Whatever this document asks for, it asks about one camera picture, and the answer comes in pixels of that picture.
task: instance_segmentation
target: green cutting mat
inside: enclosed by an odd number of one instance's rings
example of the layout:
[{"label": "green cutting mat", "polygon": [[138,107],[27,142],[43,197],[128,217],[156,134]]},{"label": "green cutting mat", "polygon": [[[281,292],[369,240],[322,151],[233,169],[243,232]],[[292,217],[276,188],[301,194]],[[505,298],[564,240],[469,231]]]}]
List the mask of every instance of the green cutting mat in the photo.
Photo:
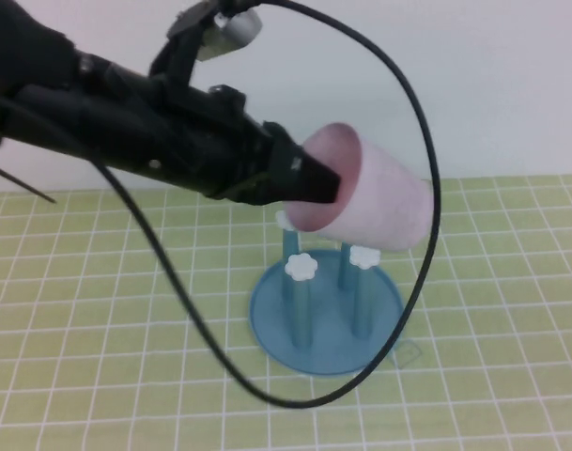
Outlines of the green cutting mat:
[{"label": "green cutting mat", "polygon": [[[405,333],[421,355],[310,412],[269,408],[225,375],[113,194],[0,194],[0,451],[572,451],[572,176],[444,187]],[[278,207],[136,198],[258,386],[308,398],[343,383],[274,364],[248,331],[250,290],[281,255]],[[406,296],[423,255],[383,256]]]}]

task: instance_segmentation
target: white background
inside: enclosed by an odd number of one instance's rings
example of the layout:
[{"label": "white background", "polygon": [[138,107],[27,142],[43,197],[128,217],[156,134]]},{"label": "white background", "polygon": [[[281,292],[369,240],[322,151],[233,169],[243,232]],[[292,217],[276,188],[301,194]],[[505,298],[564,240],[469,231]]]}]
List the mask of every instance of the white background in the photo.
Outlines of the white background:
[{"label": "white background", "polygon": [[[84,51],[146,71],[178,0],[20,0]],[[572,172],[572,0],[306,0],[373,39],[408,74],[445,177]],[[201,64],[194,84],[230,84],[257,119],[303,140],[342,120],[422,176],[425,150],[395,80],[364,49],[275,7],[249,48]],[[87,163],[7,142],[0,166],[41,189],[104,186]],[[131,186],[158,186],[125,177]],[[0,190],[11,188],[0,179]]]}]

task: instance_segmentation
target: blue stand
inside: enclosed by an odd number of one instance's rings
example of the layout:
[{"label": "blue stand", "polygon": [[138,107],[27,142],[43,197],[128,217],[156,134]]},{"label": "blue stand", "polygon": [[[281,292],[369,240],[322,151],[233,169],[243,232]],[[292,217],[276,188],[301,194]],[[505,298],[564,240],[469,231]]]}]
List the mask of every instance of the blue stand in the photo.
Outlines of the blue stand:
[{"label": "blue stand", "polygon": [[[394,282],[380,268],[349,267],[346,252],[346,245],[343,252],[308,251],[318,269],[313,280],[298,287],[286,280],[284,261],[266,270],[256,285],[250,324],[260,347],[280,364],[314,376],[352,373],[363,369],[392,334],[403,310]],[[340,288],[342,271],[352,272],[351,288]]]},{"label": "blue stand", "polygon": [[352,288],[352,275],[354,268],[350,266],[350,244],[342,243],[340,248],[340,268],[338,270],[338,286],[340,289]]},{"label": "blue stand", "polygon": [[295,256],[300,252],[300,246],[298,244],[298,233],[290,232],[289,230],[284,230],[284,250],[282,251],[284,264],[287,263],[287,259],[290,256]]}]

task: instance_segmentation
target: black cable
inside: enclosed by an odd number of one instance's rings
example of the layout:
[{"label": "black cable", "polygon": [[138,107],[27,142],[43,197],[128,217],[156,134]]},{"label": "black cable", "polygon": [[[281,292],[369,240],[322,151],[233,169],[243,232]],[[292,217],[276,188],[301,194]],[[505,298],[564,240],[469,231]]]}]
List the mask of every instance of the black cable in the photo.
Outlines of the black cable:
[{"label": "black cable", "polygon": [[33,193],[34,195],[41,197],[43,200],[50,202],[51,204],[55,204],[56,201],[49,197],[47,194],[41,192],[37,188],[33,188],[31,185],[27,184],[26,182],[14,177],[12,174],[6,172],[4,169],[0,168],[0,177],[6,179],[14,183],[15,185],[20,186],[21,188],[25,188],[26,191]]},{"label": "black cable", "polygon": [[336,21],[335,19],[326,16],[318,11],[305,7],[303,5],[299,5],[297,3],[291,2],[289,0],[267,0],[263,3],[268,5],[275,5],[282,8],[288,8],[295,11],[298,11],[304,15],[307,15],[313,19],[316,19],[320,22],[323,22],[338,31],[343,32],[347,36],[357,40],[362,46],[370,50],[375,56],[377,56],[388,68],[393,72],[394,76],[398,79],[400,84],[402,85],[403,89],[405,90],[407,96],[410,99],[412,104],[413,110],[419,120],[419,124],[422,130],[422,134],[425,139],[425,146],[427,148],[427,156],[429,159],[430,170],[432,173],[433,179],[433,187],[434,187],[434,216],[431,228],[431,236],[429,239],[429,243],[427,246],[427,252],[425,255],[424,263],[419,271],[419,275],[417,277],[417,282],[413,289],[413,292],[410,295],[409,302],[405,307],[400,319],[398,320],[394,331],[386,344],[383,348],[379,351],[376,357],[369,363],[369,365],[361,371],[356,377],[345,383],[339,389],[323,396],[318,397],[315,399],[310,400],[290,400],[290,399],[281,399],[279,397],[274,397],[268,393],[257,388],[253,385],[241,372],[240,370],[231,362],[231,360],[225,355],[221,347],[218,345],[215,338],[212,336],[209,328],[207,327],[206,323],[198,313],[195,305],[192,303],[192,300],[189,298],[185,288],[181,284],[173,265],[168,258],[167,254],[164,252],[160,241],[158,240],[154,230],[148,223],[145,215],[137,204],[131,198],[129,192],[125,189],[125,187],[118,181],[115,175],[103,164],[100,155],[94,149],[87,148],[83,145],[79,140],[77,140],[74,136],[70,135],[68,132],[64,131],[59,126],[55,125],[51,120],[31,111],[28,108],[25,108],[18,104],[15,101],[11,101],[4,97],[0,96],[0,107],[11,110],[16,114],[23,115],[25,118],[32,120],[34,123],[38,124],[40,127],[46,129],[48,132],[56,135],[57,138],[63,140],[68,146],[83,152],[84,155],[89,155],[89,161],[100,171],[102,176],[108,180],[110,185],[115,189],[118,196],[124,202],[125,206],[130,210],[131,214],[137,221],[138,225],[142,228],[142,231],[146,235],[150,246],[152,247],[153,251],[155,252],[158,260],[161,263],[162,268],[166,272],[169,281],[173,289],[175,290],[176,294],[180,302],[182,303],[183,307],[187,310],[188,314],[192,318],[193,324],[198,329],[198,332],[202,335],[205,342],[209,346],[210,350],[213,352],[214,356],[221,362],[227,372],[244,388],[248,393],[257,397],[258,399],[270,403],[277,407],[283,407],[288,409],[309,409],[319,407],[330,402],[335,401],[336,399],[343,397],[347,393],[354,390],[361,382],[363,382],[372,372],[373,370],[381,363],[381,361],[386,357],[388,352],[394,346],[394,343],[402,333],[404,329],[410,313],[417,302],[419,297],[419,293],[421,292],[421,288],[425,281],[425,277],[427,276],[427,272],[429,270],[429,266],[434,256],[434,251],[436,249],[436,243],[438,240],[438,231],[440,228],[440,215],[441,215],[441,186],[440,186],[440,176],[438,171],[438,164],[436,161],[436,154],[434,151],[434,146],[432,143],[431,135],[427,126],[427,121],[425,119],[425,114],[417,97],[415,96],[407,78],[402,73],[402,71],[397,67],[397,65],[392,61],[388,55],[386,55],[379,47],[373,44],[370,40],[365,38],[363,35],[359,34],[358,32],[352,30],[351,28],[347,27],[343,23]]}]

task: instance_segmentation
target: pink paper cup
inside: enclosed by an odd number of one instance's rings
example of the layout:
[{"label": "pink paper cup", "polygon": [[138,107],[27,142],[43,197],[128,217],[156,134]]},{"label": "pink paper cup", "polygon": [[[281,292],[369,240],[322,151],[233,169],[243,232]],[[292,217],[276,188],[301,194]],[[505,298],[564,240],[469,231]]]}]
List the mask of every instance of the pink paper cup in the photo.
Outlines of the pink paper cup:
[{"label": "pink paper cup", "polygon": [[323,127],[306,152],[342,178],[333,204],[286,202],[299,231],[380,249],[405,251],[428,233],[434,210],[430,186],[347,124]]}]

